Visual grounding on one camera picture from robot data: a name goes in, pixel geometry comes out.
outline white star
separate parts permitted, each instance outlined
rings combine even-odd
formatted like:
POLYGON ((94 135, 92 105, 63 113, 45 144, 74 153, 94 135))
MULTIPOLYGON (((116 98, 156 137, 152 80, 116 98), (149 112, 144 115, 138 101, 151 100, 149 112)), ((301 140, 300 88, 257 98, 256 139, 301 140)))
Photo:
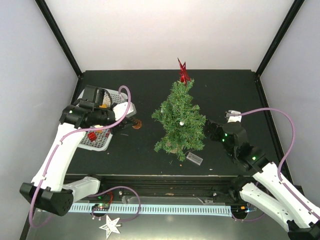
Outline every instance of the white star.
POLYGON ((106 230, 106 239, 110 236, 111 233, 119 234, 119 230, 116 227, 120 217, 116 218, 115 220, 111 220, 108 215, 105 216, 105 225, 99 227, 100 229, 106 230))

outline miniature artificial christmas tree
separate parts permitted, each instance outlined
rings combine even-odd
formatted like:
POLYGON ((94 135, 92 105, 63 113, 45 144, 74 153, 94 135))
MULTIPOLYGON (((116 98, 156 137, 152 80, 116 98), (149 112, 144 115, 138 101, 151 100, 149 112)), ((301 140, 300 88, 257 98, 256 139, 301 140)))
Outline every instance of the miniature artificial christmas tree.
POLYGON ((199 106, 192 105, 192 96, 188 91, 195 80, 190 79, 186 71, 186 63, 180 63, 180 81, 172 84, 171 94, 161 104, 160 109, 152 114, 152 118, 163 124, 166 135, 158 141, 154 150, 164 149, 167 153, 177 154, 180 161, 186 159, 184 149, 202 150, 205 137, 203 126, 206 117, 199 114, 199 106))

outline black table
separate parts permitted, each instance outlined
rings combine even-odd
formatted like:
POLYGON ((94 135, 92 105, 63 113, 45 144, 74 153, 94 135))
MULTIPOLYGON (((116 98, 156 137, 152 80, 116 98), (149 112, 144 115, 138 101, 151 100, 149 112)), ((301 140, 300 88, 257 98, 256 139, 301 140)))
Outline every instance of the black table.
MULTIPOLYGON (((193 103, 207 119, 225 123, 227 110, 246 112, 261 108, 250 70, 188 70, 195 79, 190 94, 193 103)), ((142 120, 139 130, 127 128, 113 136, 106 151, 78 148, 67 170, 68 175, 140 175, 140 176, 237 176, 245 174, 226 156, 220 143, 204 140, 202 151, 193 153, 203 158, 201 166, 189 160, 178 161, 174 154, 154 151, 154 145, 165 135, 161 123, 151 118, 155 109, 170 94, 172 83, 179 79, 178 70, 101 70, 86 71, 80 90, 92 85, 112 90, 129 87, 135 104, 136 118, 142 120)), ((267 157, 278 161, 263 112, 242 118, 250 143, 261 147, 267 157)))

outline black metal frame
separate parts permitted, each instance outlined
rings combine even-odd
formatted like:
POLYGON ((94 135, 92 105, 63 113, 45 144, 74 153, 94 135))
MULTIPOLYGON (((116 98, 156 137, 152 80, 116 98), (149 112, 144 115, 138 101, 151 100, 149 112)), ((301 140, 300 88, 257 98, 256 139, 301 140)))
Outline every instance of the black metal frame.
MULTIPOLYGON (((260 76, 264 72, 266 66, 268 65, 269 61, 271 60, 273 54, 275 53, 277 47, 279 46, 281 40, 283 39, 284 35, 286 34, 288 28, 290 27, 292 21, 294 20, 295 16, 297 15, 299 9, 301 8, 302 4, 305 0, 295 0, 289 9, 286 17, 284 18, 279 30, 277 31, 271 45, 269 46, 265 56, 263 57, 258 69, 256 70, 256 89, 260 96, 260 101, 263 107, 268 107, 267 98, 261 84, 260 76)), ((35 0, 39 9, 41 10, 44 18, 46 19, 48 25, 50 26, 54 36, 56 37, 57 41, 59 42, 64 54, 66 55, 67 59, 69 60, 75 74, 78 76, 78 82, 76 88, 74 90, 72 101, 76 100, 76 97, 79 95, 81 82, 83 80, 83 73, 73 56, 62 32, 60 31, 53 15, 50 12, 50 9, 45 0, 35 0)), ((276 131, 275 123, 273 121, 272 115, 269 111, 265 111, 265 118, 267 121, 267 125, 269 131, 271 133, 271 138, 273 141, 273 145, 276 151, 276 155, 280 160, 284 156, 284 152, 281 147, 281 143, 279 140, 279 136, 276 131)), ((292 178, 289 172, 288 165, 284 164, 284 171, 282 173, 287 177, 287 179, 292 182, 292 178)), ((76 179, 83 178, 82 175, 68 175, 65 179, 66 182, 73 182, 76 179)), ((135 188, 140 188, 140 191, 143 195, 150 194, 149 189, 154 188, 155 186, 158 187, 158 194, 157 196, 161 197, 161 194, 164 196, 166 192, 170 190, 170 193, 175 194, 177 196, 184 196, 188 197, 191 192, 197 188, 199 191, 199 195, 204 197, 209 197, 209 195, 213 191, 223 191, 223 189, 227 186, 227 184, 233 179, 233 177, 224 177, 223 180, 219 178, 208 178, 208 177, 188 177, 188 179, 183 177, 143 177, 143 179, 139 176, 106 176, 106 179, 110 182, 110 185, 128 185, 135 188)), ((29 222, 28 218, 25 222, 23 231, 21 233, 20 240, 26 239, 27 234, 29 231, 29 222)))

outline red star tree topper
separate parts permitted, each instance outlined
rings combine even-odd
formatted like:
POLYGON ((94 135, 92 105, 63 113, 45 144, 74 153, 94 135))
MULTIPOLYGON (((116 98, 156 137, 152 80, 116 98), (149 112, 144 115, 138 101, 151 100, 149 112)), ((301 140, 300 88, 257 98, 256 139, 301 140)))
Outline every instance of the red star tree topper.
POLYGON ((182 83, 184 83, 186 86, 187 86, 187 82, 191 82, 191 79, 187 73, 187 70, 186 70, 186 62, 184 62, 184 64, 181 64, 179 58, 178 58, 178 62, 179 62, 179 65, 180 65, 180 81, 182 83))

